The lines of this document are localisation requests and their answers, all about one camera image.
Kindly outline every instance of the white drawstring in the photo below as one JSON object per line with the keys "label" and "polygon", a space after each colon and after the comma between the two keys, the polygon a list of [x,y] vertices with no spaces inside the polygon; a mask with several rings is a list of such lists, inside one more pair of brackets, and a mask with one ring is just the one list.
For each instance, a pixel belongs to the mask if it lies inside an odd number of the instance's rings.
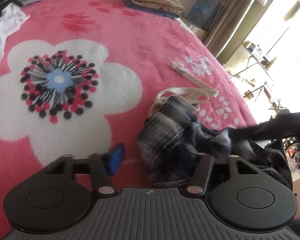
{"label": "white drawstring", "polygon": [[[192,83],[196,84],[199,88],[168,88],[159,92],[154,99],[154,104],[151,106],[149,110],[149,116],[154,115],[161,106],[168,100],[168,97],[164,97],[163,95],[167,92],[172,93],[172,95],[179,96],[183,99],[189,106],[193,109],[193,111],[200,110],[200,103],[206,103],[210,96],[216,97],[218,95],[218,90],[210,87],[209,85],[205,84],[204,82],[196,79],[194,76],[189,74],[188,72],[182,70],[182,65],[180,63],[174,62],[172,64],[172,69],[177,71],[179,74],[183,75]],[[205,96],[204,100],[199,100],[200,97]]]}

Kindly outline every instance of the blue container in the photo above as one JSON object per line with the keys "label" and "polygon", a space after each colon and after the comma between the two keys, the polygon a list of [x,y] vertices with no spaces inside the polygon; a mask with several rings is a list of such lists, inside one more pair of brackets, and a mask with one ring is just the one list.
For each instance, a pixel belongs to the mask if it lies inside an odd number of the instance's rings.
{"label": "blue container", "polygon": [[196,0],[186,18],[193,25],[206,31],[220,5],[220,0]]}

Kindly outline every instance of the pink blanket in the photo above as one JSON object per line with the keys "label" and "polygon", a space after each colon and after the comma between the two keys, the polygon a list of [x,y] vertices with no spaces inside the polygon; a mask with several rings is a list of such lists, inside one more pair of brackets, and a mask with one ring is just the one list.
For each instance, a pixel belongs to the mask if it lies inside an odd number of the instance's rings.
{"label": "pink blanket", "polygon": [[198,116],[208,128],[254,124],[228,74],[180,22],[125,8],[121,0],[44,0],[8,38],[0,65],[0,238],[5,194],[62,154],[126,147],[113,181],[148,186],[134,140],[156,94],[194,87],[180,62],[219,91]]}

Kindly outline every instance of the plaid shirt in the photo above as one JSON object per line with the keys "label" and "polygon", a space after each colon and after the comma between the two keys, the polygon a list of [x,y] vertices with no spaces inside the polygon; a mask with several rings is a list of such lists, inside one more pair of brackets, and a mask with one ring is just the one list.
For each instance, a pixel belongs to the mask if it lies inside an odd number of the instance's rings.
{"label": "plaid shirt", "polygon": [[[198,163],[198,152],[226,159],[239,155],[292,190],[292,177],[280,140],[265,149],[252,140],[234,140],[230,131],[209,130],[181,98],[171,96],[159,112],[146,119],[136,144],[149,169],[153,187],[186,184]],[[226,178],[220,176],[218,183]]]}

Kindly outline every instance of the beige curtain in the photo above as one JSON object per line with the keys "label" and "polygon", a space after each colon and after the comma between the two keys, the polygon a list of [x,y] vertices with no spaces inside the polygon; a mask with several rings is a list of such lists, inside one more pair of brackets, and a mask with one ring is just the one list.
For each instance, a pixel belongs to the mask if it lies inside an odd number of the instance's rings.
{"label": "beige curtain", "polygon": [[233,37],[254,0],[221,0],[221,2],[222,6],[211,22],[203,40],[215,57],[220,55]]}

